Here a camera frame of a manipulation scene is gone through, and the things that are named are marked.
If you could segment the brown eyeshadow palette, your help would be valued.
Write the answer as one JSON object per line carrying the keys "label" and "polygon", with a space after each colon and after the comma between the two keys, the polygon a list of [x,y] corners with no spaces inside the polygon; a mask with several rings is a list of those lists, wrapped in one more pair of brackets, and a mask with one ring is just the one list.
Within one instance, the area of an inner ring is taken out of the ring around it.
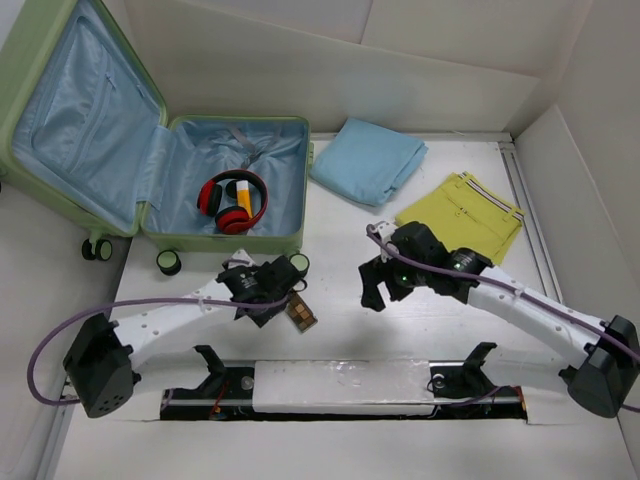
{"label": "brown eyeshadow palette", "polygon": [[300,334],[304,334],[318,323],[317,317],[298,292],[291,296],[285,312]]}

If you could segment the red black headphones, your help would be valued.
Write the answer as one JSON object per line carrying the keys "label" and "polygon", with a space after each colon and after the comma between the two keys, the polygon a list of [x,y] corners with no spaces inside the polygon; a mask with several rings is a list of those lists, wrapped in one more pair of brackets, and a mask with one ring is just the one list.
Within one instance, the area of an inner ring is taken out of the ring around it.
{"label": "red black headphones", "polygon": [[[228,197],[225,185],[231,180],[247,180],[250,185],[253,217],[248,218],[237,199]],[[200,189],[196,207],[201,214],[212,217],[217,229],[225,235],[243,234],[252,229],[266,213],[269,194],[265,182],[256,173],[245,169],[223,171],[208,180]]]}

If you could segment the orange sunscreen tube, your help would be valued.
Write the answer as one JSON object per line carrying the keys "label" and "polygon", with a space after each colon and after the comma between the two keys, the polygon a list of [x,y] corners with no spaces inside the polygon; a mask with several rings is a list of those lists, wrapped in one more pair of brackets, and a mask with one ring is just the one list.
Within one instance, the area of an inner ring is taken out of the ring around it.
{"label": "orange sunscreen tube", "polygon": [[244,209],[248,215],[248,218],[253,217],[253,210],[251,205],[250,185],[247,180],[238,180],[236,182],[236,199],[239,207]]}

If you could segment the yellow shorts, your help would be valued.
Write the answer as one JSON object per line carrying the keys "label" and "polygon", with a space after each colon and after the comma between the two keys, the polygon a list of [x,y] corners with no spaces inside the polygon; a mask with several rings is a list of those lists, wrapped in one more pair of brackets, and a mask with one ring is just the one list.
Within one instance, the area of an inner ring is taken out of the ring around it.
{"label": "yellow shorts", "polygon": [[450,174],[435,190],[395,216],[429,227],[447,250],[470,248],[500,265],[523,227],[525,212],[468,172]]}

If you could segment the light blue cloth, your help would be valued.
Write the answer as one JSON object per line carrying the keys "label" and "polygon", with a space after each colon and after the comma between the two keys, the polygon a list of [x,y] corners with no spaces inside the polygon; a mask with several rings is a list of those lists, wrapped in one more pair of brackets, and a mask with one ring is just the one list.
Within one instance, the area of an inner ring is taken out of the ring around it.
{"label": "light blue cloth", "polygon": [[427,152],[416,137],[350,118],[314,160],[310,176],[351,201],[380,207],[406,183]]}

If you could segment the green hard-shell suitcase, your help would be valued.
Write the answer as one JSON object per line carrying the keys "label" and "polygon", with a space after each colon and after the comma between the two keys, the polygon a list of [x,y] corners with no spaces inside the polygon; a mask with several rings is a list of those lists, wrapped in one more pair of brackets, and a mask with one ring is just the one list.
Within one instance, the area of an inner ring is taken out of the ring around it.
{"label": "green hard-shell suitcase", "polygon": [[[301,117],[170,117],[101,1],[27,1],[2,47],[1,179],[84,228],[88,260],[137,234],[163,251],[294,252],[312,158]],[[269,201],[225,235],[196,200],[232,169],[260,176]]]}

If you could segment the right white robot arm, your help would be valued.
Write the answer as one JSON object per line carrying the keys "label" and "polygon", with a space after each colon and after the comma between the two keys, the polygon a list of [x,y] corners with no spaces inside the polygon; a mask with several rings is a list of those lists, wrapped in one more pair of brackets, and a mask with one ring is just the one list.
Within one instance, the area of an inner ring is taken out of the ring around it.
{"label": "right white robot arm", "polygon": [[572,310],[511,278],[473,249],[447,249],[416,221],[400,227],[370,224],[366,235],[380,253],[359,267],[363,307],[384,310],[381,285],[393,301],[427,287],[506,321],[552,351],[538,356],[481,342],[461,361],[436,361],[429,385],[440,405],[466,407],[504,388],[530,386],[566,393],[603,418],[626,409],[639,377],[639,336],[630,320],[617,315],[606,321]]}

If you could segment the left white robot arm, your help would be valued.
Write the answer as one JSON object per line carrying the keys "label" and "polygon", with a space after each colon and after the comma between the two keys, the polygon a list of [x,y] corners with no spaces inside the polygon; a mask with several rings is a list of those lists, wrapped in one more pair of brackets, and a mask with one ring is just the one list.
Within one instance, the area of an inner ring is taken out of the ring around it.
{"label": "left white robot arm", "polygon": [[306,283],[309,267],[302,253],[257,263],[240,249],[214,279],[177,301],[119,320],[91,316],[63,360],[85,414],[104,417],[149,391],[216,396],[227,369],[208,334],[242,317],[264,326]]}

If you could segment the white foam block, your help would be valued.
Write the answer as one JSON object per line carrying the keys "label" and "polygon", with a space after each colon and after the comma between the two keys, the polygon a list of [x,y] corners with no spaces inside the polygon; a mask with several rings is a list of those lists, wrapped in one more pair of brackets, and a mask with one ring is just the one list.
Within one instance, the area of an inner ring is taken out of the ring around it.
{"label": "white foam block", "polygon": [[252,407],[259,413],[428,415],[429,363],[391,361],[259,361]]}

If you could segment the metal base rail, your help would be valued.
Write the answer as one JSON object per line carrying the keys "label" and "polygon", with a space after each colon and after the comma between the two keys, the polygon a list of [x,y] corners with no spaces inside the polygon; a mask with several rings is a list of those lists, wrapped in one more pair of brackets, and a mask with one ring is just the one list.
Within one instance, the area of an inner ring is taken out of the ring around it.
{"label": "metal base rail", "polygon": [[136,395],[160,397],[163,420],[524,419],[516,387],[495,387],[462,361],[155,360],[138,371],[70,375],[84,413],[103,418]]}

